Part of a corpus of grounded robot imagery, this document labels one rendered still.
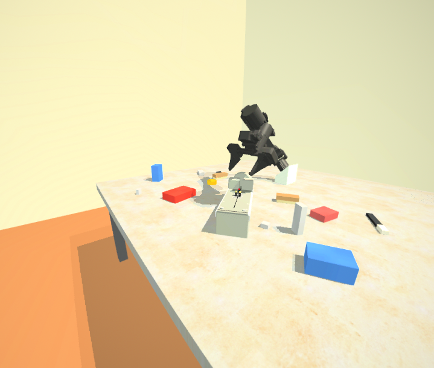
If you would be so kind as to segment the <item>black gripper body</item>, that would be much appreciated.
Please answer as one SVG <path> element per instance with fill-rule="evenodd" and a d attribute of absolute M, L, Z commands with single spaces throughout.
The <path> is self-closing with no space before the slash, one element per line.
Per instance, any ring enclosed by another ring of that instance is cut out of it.
<path fill-rule="evenodd" d="M 248 154 L 251 156 L 258 157 L 258 153 L 265 153 L 269 158 L 270 163 L 275 165 L 276 162 L 278 161 L 278 156 L 274 148 L 266 147 L 267 146 L 266 142 L 267 142 L 266 136 L 261 134 L 261 140 L 258 147 L 256 146 L 257 144 L 244 144 L 245 148 L 241 148 L 239 144 L 229 143 L 229 145 L 226 148 L 234 149 L 240 158 L 243 156 L 243 154 Z"/>

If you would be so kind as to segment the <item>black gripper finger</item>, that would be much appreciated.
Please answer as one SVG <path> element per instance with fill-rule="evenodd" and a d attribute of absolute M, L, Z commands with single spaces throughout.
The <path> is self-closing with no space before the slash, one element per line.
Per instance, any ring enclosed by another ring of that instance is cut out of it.
<path fill-rule="evenodd" d="M 233 167 L 236 166 L 236 164 L 241 160 L 240 157 L 238 156 L 238 154 L 235 152 L 234 149 L 228 149 L 228 151 L 231 154 L 231 158 L 230 158 L 230 162 L 229 162 L 229 168 L 228 170 L 230 171 L 231 169 L 233 169 Z"/>
<path fill-rule="evenodd" d="M 271 166 L 270 160 L 265 153 L 258 153 L 258 159 L 253 166 L 250 176 L 253 176 L 265 167 Z"/>

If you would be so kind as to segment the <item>blue rectangular block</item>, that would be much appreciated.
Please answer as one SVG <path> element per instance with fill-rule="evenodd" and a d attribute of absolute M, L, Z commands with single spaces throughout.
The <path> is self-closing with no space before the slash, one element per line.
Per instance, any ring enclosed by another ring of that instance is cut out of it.
<path fill-rule="evenodd" d="M 162 164 L 154 164 L 151 166 L 151 169 L 152 169 L 152 181 L 160 182 L 163 179 Z"/>
<path fill-rule="evenodd" d="M 305 274 L 354 286 L 360 269 L 351 250 L 307 242 L 304 270 Z"/>

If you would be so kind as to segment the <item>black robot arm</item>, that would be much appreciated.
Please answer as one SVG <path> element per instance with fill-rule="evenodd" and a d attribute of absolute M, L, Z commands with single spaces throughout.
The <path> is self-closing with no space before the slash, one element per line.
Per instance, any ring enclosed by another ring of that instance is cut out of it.
<path fill-rule="evenodd" d="M 257 104 L 247 105 L 241 110 L 241 119 L 247 125 L 250 131 L 240 131 L 238 140 L 244 144 L 257 144 L 258 147 L 261 140 L 261 134 L 265 135 L 267 138 L 267 146 L 275 149 L 278 156 L 278 161 L 275 165 L 280 170 L 284 170 L 289 166 L 286 159 L 288 156 L 285 154 L 284 150 L 279 149 L 276 145 L 273 145 L 270 141 L 270 136 L 275 136 L 275 131 L 271 124 L 269 124 L 268 116 L 266 113 L 262 113 Z M 284 155 L 284 156 L 283 156 Z"/>

